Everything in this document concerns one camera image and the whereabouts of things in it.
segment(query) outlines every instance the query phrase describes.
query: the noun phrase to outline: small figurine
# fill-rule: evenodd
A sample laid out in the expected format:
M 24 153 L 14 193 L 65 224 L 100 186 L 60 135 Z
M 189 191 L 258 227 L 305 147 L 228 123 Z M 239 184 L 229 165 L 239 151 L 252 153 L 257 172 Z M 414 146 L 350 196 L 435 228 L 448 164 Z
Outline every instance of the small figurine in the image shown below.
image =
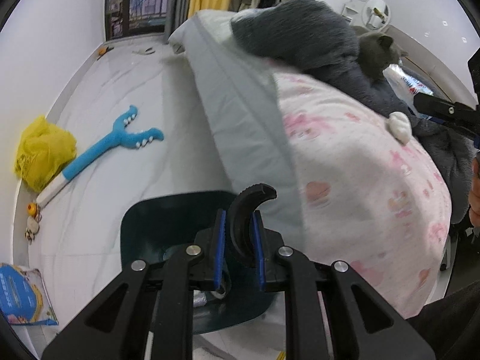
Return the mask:
M 36 203 L 29 203 L 27 205 L 27 212 L 35 221 L 37 221 L 37 223 L 42 219 L 42 215 L 40 215 L 40 207 Z
M 35 219 L 32 216 L 29 216 L 27 218 L 27 228 L 25 231 L 25 238 L 28 240 L 30 245 L 32 244 L 32 241 L 35 239 L 35 236 L 38 234 L 38 231 L 40 230 L 40 226 L 35 221 Z

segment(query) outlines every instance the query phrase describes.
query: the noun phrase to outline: plastic bag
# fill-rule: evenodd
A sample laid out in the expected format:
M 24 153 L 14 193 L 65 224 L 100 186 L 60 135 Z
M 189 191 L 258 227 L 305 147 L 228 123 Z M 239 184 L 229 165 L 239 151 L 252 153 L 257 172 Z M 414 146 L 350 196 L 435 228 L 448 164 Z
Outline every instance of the plastic bag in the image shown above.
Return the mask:
M 0 310 L 10 325 L 58 325 L 38 269 L 0 264 Z
M 75 158 L 76 143 L 71 133 L 39 116 L 22 133 L 15 174 L 32 190 L 42 192 L 50 180 Z
M 413 105 L 413 97 L 417 93 L 425 93 L 426 95 L 433 96 L 434 93 L 430 88 L 428 88 L 424 83 L 418 81 L 416 78 L 409 76 L 397 64 L 391 64 L 389 67 L 387 67 L 387 69 L 383 71 L 383 75 L 387 79 L 397 97 L 400 100 L 403 100 L 416 116 L 423 117 L 425 119 L 431 118 L 431 116 L 420 114 Z

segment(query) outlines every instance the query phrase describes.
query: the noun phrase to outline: blue plastic toy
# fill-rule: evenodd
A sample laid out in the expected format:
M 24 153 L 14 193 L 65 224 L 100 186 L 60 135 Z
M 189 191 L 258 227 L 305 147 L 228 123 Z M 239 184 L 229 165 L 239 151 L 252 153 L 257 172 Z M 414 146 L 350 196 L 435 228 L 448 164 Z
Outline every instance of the blue plastic toy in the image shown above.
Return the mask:
M 139 149 L 155 139 L 163 140 L 163 133 L 157 128 L 151 128 L 139 133 L 128 133 L 126 126 L 135 119 L 138 114 L 138 108 L 134 105 L 123 115 L 120 115 L 113 123 L 112 132 L 103 137 L 94 145 L 90 146 L 83 154 L 75 158 L 66 166 L 60 174 L 54 178 L 49 185 L 37 197 L 37 205 L 45 207 L 52 198 L 61 191 L 61 189 L 72 181 L 77 174 L 89 166 L 93 161 L 100 157 L 104 152 L 116 146 L 123 146 L 129 149 Z

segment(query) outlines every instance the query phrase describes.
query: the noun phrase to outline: snack bag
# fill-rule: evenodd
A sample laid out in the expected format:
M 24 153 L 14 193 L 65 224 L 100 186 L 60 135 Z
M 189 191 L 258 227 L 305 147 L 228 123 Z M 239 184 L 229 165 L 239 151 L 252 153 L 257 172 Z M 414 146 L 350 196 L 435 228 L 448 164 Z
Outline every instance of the snack bag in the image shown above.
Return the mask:
M 38 269 L 0 263 L 0 310 L 10 325 L 58 325 Z
M 413 97 L 417 93 L 425 93 L 433 96 L 433 91 L 428 88 L 423 82 L 418 81 L 415 77 L 409 76 L 397 64 L 391 64 L 383 71 L 383 75 L 392 87 L 393 91 L 400 100 L 403 100 L 409 108 L 418 117 L 430 119 L 431 116 L 420 114 L 413 105 Z

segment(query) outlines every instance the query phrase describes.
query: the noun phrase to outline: orange object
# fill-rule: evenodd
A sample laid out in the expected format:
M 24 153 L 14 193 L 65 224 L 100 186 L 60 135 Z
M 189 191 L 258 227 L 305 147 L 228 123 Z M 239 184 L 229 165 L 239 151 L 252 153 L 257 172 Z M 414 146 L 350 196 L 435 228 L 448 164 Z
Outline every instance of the orange object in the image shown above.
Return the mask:
M 108 49 L 109 49 L 108 47 L 100 47 L 100 48 L 98 49 L 98 55 L 99 55 L 99 56 L 102 56 L 102 55 L 106 54 L 107 51 L 108 51 Z
M 37 205 L 35 203 L 30 203 L 27 205 L 27 212 L 30 216 L 33 216 L 33 218 L 35 218 L 37 211 Z

